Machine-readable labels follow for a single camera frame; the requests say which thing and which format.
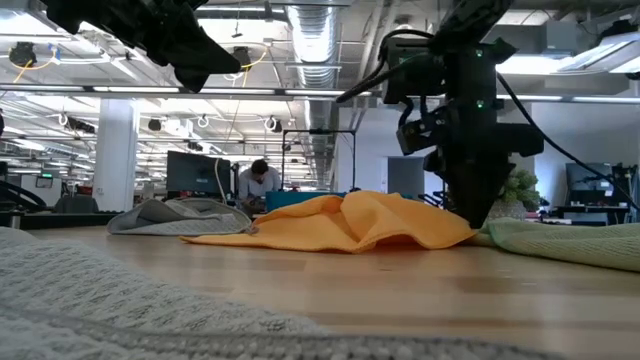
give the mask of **yellow towel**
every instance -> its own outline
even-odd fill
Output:
[[[377,244],[415,241],[427,249],[451,247],[472,237],[466,220],[398,194],[369,191],[344,199],[327,195],[277,209],[256,220],[252,235],[200,236],[194,244],[254,246],[298,251],[360,253]]]

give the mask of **green towel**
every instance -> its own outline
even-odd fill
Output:
[[[640,224],[586,227],[500,219],[481,233],[516,254],[640,272]]]

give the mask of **person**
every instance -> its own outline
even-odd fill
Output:
[[[249,217],[266,211],[264,197],[269,191],[278,191],[282,185],[278,170],[259,159],[238,177],[238,205]]]

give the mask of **gray cloth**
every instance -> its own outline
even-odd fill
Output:
[[[238,198],[244,200],[248,197],[264,197],[269,191],[278,191],[282,186],[282,180],[278,170],[269,166],[262,184],[253,180],[251,169],[243,171],[238,176]]]
[[[227,235],[250,228],[242,211],[210,199],[147,200],[107,224],[116,235]]]
[[[309,319],[154,281],[88,246],[13,229],[0,232],[0,274],[0,359],[560,359],[475,340],[325,335]]]

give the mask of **table surface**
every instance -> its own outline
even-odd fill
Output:
[[[477,337],[578,359],[640,358],[640,275],[460,246],[360,255],[188,245],[104,227],[78,240],[152,277],[306,315],[337,332]]]

